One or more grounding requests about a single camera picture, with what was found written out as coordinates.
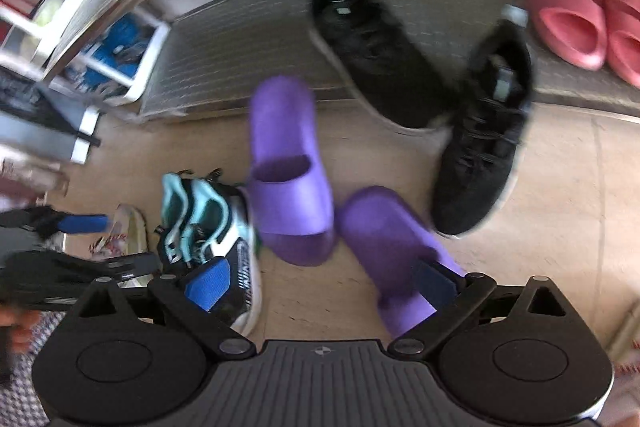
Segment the person's left hand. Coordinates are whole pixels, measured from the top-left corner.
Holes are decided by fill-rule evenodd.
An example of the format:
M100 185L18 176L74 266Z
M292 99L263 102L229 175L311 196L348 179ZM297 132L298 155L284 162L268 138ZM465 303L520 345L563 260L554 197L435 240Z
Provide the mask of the person's left hand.
M1 306L0 325L9 327L13 352L24 353L32 342L32 330L40 321L37 310L22 310L10 306Z

